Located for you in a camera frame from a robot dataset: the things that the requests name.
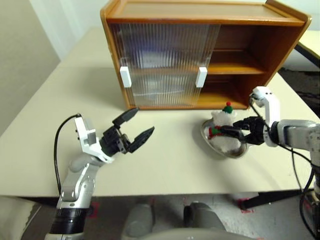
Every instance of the silver dish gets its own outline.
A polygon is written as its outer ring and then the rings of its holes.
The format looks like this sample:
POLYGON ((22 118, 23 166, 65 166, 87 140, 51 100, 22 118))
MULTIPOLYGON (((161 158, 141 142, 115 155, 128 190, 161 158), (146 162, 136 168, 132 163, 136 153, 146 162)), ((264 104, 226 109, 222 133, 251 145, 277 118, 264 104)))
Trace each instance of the silver dish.
POLYGON ((208 138, 205 135, 205 128, 206 127, 212 127, 213 126, 213 119, 209 119, 204 121, 204 123, 201 125, 201 136, 203 137, 203 139, 205 140, 205 142, 218 154, 228 157, 228 158, 233 158, 233 159, 237 159, 242 157, 248 150, 249 146, 247 143, 241 143, 240 147, 237 150, 233 150, 233 151, 228 151, 228 152, 223 152, 221 151, 219 148, 215 147, 214 145, 212 145, 209 141, 208 138))

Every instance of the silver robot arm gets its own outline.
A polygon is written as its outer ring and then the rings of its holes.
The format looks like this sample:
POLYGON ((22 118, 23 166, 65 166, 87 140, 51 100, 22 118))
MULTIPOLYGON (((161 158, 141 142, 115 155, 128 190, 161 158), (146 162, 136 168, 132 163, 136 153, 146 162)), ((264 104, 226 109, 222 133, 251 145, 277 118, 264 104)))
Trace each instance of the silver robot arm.
POLYGON ((61 188, 56 213, 50 232, 45 240, 83 240, 87 211, 95 189, 95 179, 99 168, 113 162, 117 152, 133 153, 151 136, 154 127, 142 132, 130 142, 127 135, 120 132, 120 125, 130 120, 138 108, 130 109, 112 123, 99 140, 96 130, 81 116, 75 121, 78 140, 83 154, 72 160, 61 188))
MULTIPOLYGON (((263 127, 265 143, 270 147, 282 145, 309 151, 317 176, 320 168, 320 124, 310 120, 280 120, 279 101, 268 87, 256 87, 250 97, 259 107, 265 107, 265 122, 269 127, 269 130, 267 126, 263 127)), ((319 185, 314 189, 320 196, 319 185)))

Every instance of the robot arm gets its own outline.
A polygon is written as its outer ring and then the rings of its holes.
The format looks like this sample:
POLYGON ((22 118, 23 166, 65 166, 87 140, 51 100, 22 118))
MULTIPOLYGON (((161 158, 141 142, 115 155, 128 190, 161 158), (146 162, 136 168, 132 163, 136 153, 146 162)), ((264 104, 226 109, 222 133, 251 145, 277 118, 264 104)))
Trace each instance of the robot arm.
MULTIPOLYGON (((319 219, 320 209, 320 124, 309 120, 280 120, 280 105, 276 96, 264 86, 253 89, 250 104, 255 102, 265 107, 265 121, 261 116, 251 116, 237 121, 233 127, 223 126, 220 130, 229 137, 241 142, 260 145, 265 142, 269 147, 278 145, 307 150, 310 153, 311 167, 314 170, 314 214, 319 219), (242 130, 250 130, 244 136, 242 130)), ((316 235, 320 235, 319 220, 314 221, 316 235)))
POLYGON ((133 153, 148 140, 155 129, 152 127, 142 132, 132 143, 127 135, 120 132, 120 125, 130 120, 138 110, 130 109, 117 117, 112 121, 114 125, 103 133, 100 140, 89 121, 82 117, 74 120, 83 154, 69 165, 56 206, 55 218, 45 240, 84 239, 85 219, 99 168, 112 163, 112 156, 117 152, 133 153))

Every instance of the snowman plush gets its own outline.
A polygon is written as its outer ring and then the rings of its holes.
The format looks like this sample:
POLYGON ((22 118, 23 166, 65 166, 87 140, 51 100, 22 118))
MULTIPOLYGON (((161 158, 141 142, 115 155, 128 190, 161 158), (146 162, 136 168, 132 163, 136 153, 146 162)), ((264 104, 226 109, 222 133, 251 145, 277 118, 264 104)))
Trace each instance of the snowman plush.
POLYGON ((241 143, 238 139, 223 136, 219 128, 222 126, 232 126, 236 120, 236 112, 233 111, 231 103, 228 101, 222 111, 213 111, 212 126, 204 129, 204 134, 208 141, 215 148, 220 149, 223 153, 232 152, 240 148, 241 143))

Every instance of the red tape mark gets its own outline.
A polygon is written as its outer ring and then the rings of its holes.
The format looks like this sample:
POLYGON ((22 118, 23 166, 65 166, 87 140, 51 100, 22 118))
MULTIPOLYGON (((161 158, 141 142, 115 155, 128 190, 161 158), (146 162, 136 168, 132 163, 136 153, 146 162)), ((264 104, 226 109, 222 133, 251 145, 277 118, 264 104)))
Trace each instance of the red tape mark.
POLYGON ((303 200, 303 204, 304 204, 304 206, 305 206, 306 209, 308 209, 308 210, 311 209, 311 205, 310 205, 309 201, 307 201, 306 199, 303 200))
POLYGON ((237 200, 237 205, 238 205, 238 207, 240 208, 240 210, 241 210, 241 213, 243 213, 243 214, 251 214, 251 213, 254 213, 255 212, 255 210, 254 209, 241 209, 241 203, 243 202, 243 201, 245 201, 245 200, 249 200, 250 198, 240 198, 240 199, 238 199, 237 200))
POLYGON ((154 197, 152 197, 151 199, 150 199, 150 205, 151 206, 154 206, 156 204, 156 199, 154 198, 154 197))
POLYGON ((184 196, 184 197, 182 198, 182 202, 183 202, 183 205, 184 205, 184 206, 187 205, 187 197, 186 197, 186 196, 184 196))
POLYGON ((100 203, 97 201, 92 201, 91 206, 93 207, 93 212, 88 216, 89 219, 96 219, 98 217, 98 208, 100 203))

